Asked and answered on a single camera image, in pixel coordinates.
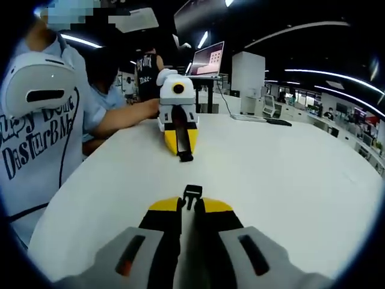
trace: desk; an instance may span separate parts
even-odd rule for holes
[[[331,278],[360,249],[382,200],[382,179],[369,163],[313,125],[201,114],[194,161],[180,163],[147,120],[114,134],[66,181],[29,255],[53,281],[81,273],[151,204],[181,196],[187,184],[230,204],[244,226],[285,247],[294,265]],[[179,260],[186,259],[185,217]]]
[[[376,152],[372,147],[368,146],[366,143],[364,143],[361,139],[357,138],[355,135],[351,134],[347,130],[343,129],[339,125],[337,125],[334,121],[326,119],[324,117],[318,117],[313,114],[307,114],[309,118],[309,123],[314,123],[316,121],[319,123],[321,126],[318,126],[319,128],[323,129],[324,131],[327,131],[328,127],[335,128],[336,130],[339,131],[338,133],[338,139],[344,141],[346,144],[351,146],[355,151],[359,150],[359,147],[363,147],[366,149],[370,157],[368,161],[373,167],[376,166],[381,166],[381,172],[380,175],[385,177],[385,160],[381,158],[381,156]]]

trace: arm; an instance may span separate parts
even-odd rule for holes
[[[151,99],[135,105],[128,105],[105,113],[101,123],[92,130],[97,138],[107,138],[119,129],[129,128],[158,112],[159,99]]]
[[[135,75],[134,75],[134,78],[135,78],[135,85],[136,85],[137,87],[139,87],[137,67],[135,67]]]
[[[98,140],[96,138],[89,140],[83,143],[83,154],[89,156],[92,154],[99,146],[101,146],[105,140]]]
[[[156,56],[156,66],[158,67],[159,71],[164,69],[163,59],[160,55]]]

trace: laptop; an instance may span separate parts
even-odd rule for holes
[[[220,79],[219,70],[223,48],[224,41],[195,52],[187,77],[191,79]]]

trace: light blue t-shirt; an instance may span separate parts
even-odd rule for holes
[[[29,49],[22,41],[14,57],[26,52]],[[8,120],[0,108],[0,190],[8,216],[52,199],[82,163],[83,130],[97,127],[106,113],[91,97],[84,59],[76,49],[67,45],[62,54],[56,39],[44,52],[72,64],[77,83],[67,103],[54,110]],[[43,212],[38,210],[12,223],[26,245]]]
[[[92,97],[106,110],[115,110],[117,108],[124,107],[126,104],[125,98],[120,93],[117,87],[111,86],[108,94],[100,92],[95,86],[91,85]],[[83,142],[94,139],[94,137],[88,133],[83,136]]]

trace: black cable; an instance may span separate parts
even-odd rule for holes
[[[221,90],[221,88],[219,87],[218,81],[217,81],[217,86],[218,86],[219,92],[221,93],[222,99],[223,99],[224,103],[226,104],[227,111],[228,111],[229,114],[232,116],[233,114],[232,114],[231,111],[230,111],[229,104],[227,103],[226,99],[224,98],[224,96],[223,96],[223,94],[222,94],[222,90]]]

